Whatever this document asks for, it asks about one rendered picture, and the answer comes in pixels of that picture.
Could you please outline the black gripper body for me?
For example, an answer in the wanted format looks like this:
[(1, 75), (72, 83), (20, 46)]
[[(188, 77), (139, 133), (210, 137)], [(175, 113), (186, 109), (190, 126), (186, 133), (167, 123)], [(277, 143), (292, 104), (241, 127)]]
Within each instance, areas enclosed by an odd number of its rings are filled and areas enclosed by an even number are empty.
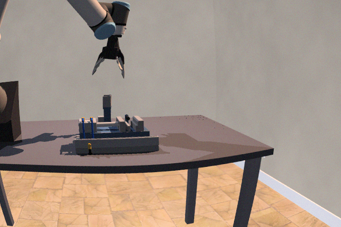
[(122, 37), (122, 35), (112, 35), (108, 38), (107, 46), (103, 47), (101, 58), (116, 60), (119, 55), (120, 47), (117, 47), (117, 38)]

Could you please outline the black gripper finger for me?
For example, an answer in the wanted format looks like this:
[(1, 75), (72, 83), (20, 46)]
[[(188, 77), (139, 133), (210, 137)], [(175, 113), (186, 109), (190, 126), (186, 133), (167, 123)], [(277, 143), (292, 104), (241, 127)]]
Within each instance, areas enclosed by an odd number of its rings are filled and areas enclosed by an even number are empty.
[(123, 78), (125, 78), (125, 62), (124, 62), (124, 56), (121, 53), (121, 50), (119, 51), (119, 55), (117, 58), (117, 64), (118, 64), (120, 70), (122, 71)]
[(95, 67), (94, 67), (94, 69), (93, 69), (92, 74), (94, 74), (94, 73), (96, 72), (96, 70), (97, 70), (97, 68), (99, 67), (99, 65), (105, 60), (105, 59), (101, 58), (101, 54), (102, 54), (102, 52), (100, 53), (100, 55), (99, 55), (99, 57), (98, 57), (98, 60), (97, 60), (97, 62), (96, 62), (96, 64), (95, 64)]

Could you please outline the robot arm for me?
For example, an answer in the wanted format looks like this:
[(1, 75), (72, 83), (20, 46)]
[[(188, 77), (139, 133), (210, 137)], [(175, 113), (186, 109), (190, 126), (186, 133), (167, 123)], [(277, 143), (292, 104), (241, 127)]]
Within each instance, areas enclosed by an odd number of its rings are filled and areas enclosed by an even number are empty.
[[(85, 20), (99, 40), (112, 35), (125, 33), (130, 4), (114, 1), (112, 3), (98, 2), (97, 0), (67, 0)], [(8, 6), (9, 0), (0, 0), (0, 26)], [(109, 15), (109, 16), (108, 16)], [(7, 95), (0, 87), (0, 114), (5, 109)]]

